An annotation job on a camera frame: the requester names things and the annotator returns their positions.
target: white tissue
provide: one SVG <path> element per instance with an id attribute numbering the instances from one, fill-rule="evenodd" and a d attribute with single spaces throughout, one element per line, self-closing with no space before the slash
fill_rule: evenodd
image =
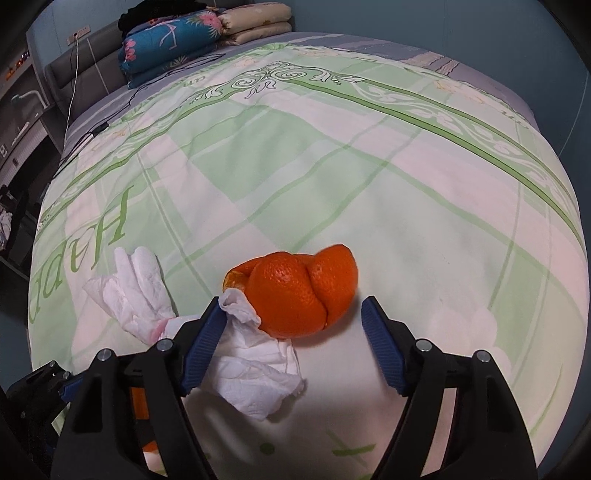
<path id="1" fill-rule="evenodd" d="M 152 345 L 199 318 L 174 314 L 156 257 L 147 248 L 138 247 L 132 255 L 115 249 L 115 265 L 116 274 L 93 278 L 84 289 L 126 332 Z M 240 290 L 227 289 L 219 304 L 228 324 L 201 388 L 263 420 L 303 388 L 296 353 L 290 340 L 276 340 L 258 329 L 261 319 Z"/>

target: electrical cable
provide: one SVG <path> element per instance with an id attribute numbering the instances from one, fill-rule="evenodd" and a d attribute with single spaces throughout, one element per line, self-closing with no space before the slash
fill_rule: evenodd
<path id="1" fill-rule="evenodd" d="M 216 61 L 221 59 L 223 56 L 225 55 L 225 53 L 217 53 L 217 54 L 212 54 L 210 56 L 207 57 L 202 57 L 199 59 L 200 63 L 196 63 L 196 62 L 191 62 L 189 65 L 184 65 L 181 67 L 178 67 L 174 70 L 169 70 L 168 72 L 166 72 L 166 74 L 164 74 L 164 76 L 162 77 L 158 77 L 154 80 L 152 80 L 151 82 L 148 83 L 144 83 L 142 86 L 140 86 L 134 93 L 133 95 L 129 98 L 129 100 L 127 101 L 127 103 L 121 107 L 119 110 L 117 110 L 116 112 L 108 115 L 106 118 L 103 118 L 102 120 L 100 120 L 99 122 L 97 122 L 96 124 L 94 124 L 85 134 L 81 135 L 80 139 L 78 140 L 78 142 L 76 142 L 76 144 L 74 145 L 74 147 L 72 148 L 72 150 L 70 151 L 70 155 L 68 155 L 68 159 L 64 159 L 63 163 L 60 164 L 57 172 L 55 173 L 55 175 L 53 176 L 53 178 L 51 179 L 53 181 L 53 179 L 55 179 L 62 171 L 64 171 L 64 169 L 70 164 L 72 163 L 72 161 L 74 160 L 74 158 L 76 158 L 76 155 L 79 153 L 79 151 L 76 151 L 78 149 L 78 147 L 85 141 L 87 141 L 87 136 L 93 135 L 93 137 L 97 136 L 100 132 L 102 132 L 104 130 L 104 128 L 101 128 L 100 131 L 98 131 L 97 133 L 94 133 L 95 130 L 99 130 L 99 127 L 102 126 L 103 124 L 107 123 L 109 120 L 111 120 L 113 117 L 119 115 L 120 113 L 122 113 L 123 111 L 127 110 L 128 108 L 131 107 L 131 102 L 133 101 L 133 99 L 135 98 L 135 96 L 141 92 L 142 90 L 150 87 L 151 85 L 153 85 L 154 83 L 159 82 L 160 80 L 165 79 L 166 77 L 169 77 L 170 75 L 173 75 L 175 73 L 179 73 L 179 72 L 183 72 L 185 70 L 190 70 L 196 66 L 201 66 L 201 65 L 205 65 L 206 63 L 210 63 L 211 61 Z"/>
<path id="2" fill-rule="evenodd" d="M 66 146 L 66 138 L 68 137 L 68 128 L 70 127 L 70 116 L 72 115 L 72 104 L 74 104 L 74 97 L 76 96 L 76 83 L 78 81 L 78 67 L 80 65 L 80 57 L 78 55 L 78 46 L 80 45 L 80 41 L 78 40 L 78 34 L 74 34 L 74 38 L 76 39 L 76 72 L 74 74 L 74 88 L 72 91 L 72 99 L 70 100 L 70 107 L 68 109 L 68 118 L 66 120 L 66 133 L 64 134 L 64 146 Z"/>

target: white cable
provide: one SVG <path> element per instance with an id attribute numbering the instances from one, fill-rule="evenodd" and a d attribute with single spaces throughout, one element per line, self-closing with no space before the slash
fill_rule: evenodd
<path id="1" fill-rule="evenodd" d="M 68 138 L 68 128 L 70 126 L 70 115 L 72 114 L 72 104 L 74 103 L 74 96 L 76 95 L 76 81 L 78 80 L 78 35 L 74 35 L 76 39 L 76 72 L 74 74 L 74 89 L 72 91 L 72 99 L 70 100 L 70 107 L 68 108 L 68 119 L 66 120 L 66 133 L 64 134 L 64 148 L 66 147 L 66 138 Z"/>

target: screw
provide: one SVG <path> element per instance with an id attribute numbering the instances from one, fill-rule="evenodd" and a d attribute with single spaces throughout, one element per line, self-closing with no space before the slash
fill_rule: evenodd
<path id="1" fill-rule="evenodd" d="M 159 352 L 167 352 L 173 347 L 173 341 L 170 338 L 163 338 L 156 343 L 156 350 Z"/>
<path id="2" fill-rule="evenodd" d="M 491 361 L 491 355 L 486 350 L 478 350 L 476 352 L 476 358 L 483 363 L 488 363 Z"/>
<path id="3" fill-rule="evenodd" d="M 431 350 L 431 348 L 433 348 L 433 344 L 429 340 L 425 340 L 424 338 L 417 340 L 417 343 L 415 343 L 415 345 L 422 352 L 428 352 L 429 350 Z"/>
<path id="4" fill-rule="evenodd" d="M 103 348 L 101 351 L 99 351 L 99 353 L 96 354 L 96 358 L 99 361 L 104 362 L 105 360 L 111 358 L 112 354 L 113 351 L 110 348 Z"/>

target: folded blanket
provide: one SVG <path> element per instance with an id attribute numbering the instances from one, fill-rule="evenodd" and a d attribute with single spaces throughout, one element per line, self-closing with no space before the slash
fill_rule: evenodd
<path id="1" fill-rule="evenodd" d="M 124 40 L 121 70 L 127 76 L 146 72 L 213 44 L 221 31 L 217 15 L 208 10 L 163 21 Z"/>
<path id="2" fill-rule="evenodd" d="M 221 45 L 242 45 L 243 43 L 259 38 L 272 37 L 273 35 L 280 35 L 291 31 L 291 25 L 288 22 L 273 23 L 271 25 L 263 25 L 262 27 L 249 28 L 238 33 L 229 35 L 220 40 Z"/>
<path id="3" fill-rule="evenodd" d="M 177 69 L 182 65 L 190 63 L 199 57 L 203 57 L 215 49 L 217 49 L 217 45 L 215 43 L 211 43 L 203 48 L 195 50 L 191 53 L 187 53 L 186 55 L 182 55 L 174 60 L 165 61 L 164 63 L 152 69 L 146 70 L 145 72 L 129 74 L 127 88 L 131 90 L 140 87 L 144 83 L 149 82 L 150 80 L 153 80 L 156 77 L 169 72 L 170 70 Z"/>
<path id="4" fill-rule="evenodd" d="M 291 18 L 291 8 L 277 2 L 243 5 L 226 10 L 219 16 L 224 35 L 231 35 L 249 28 L 260 27 Z"/>

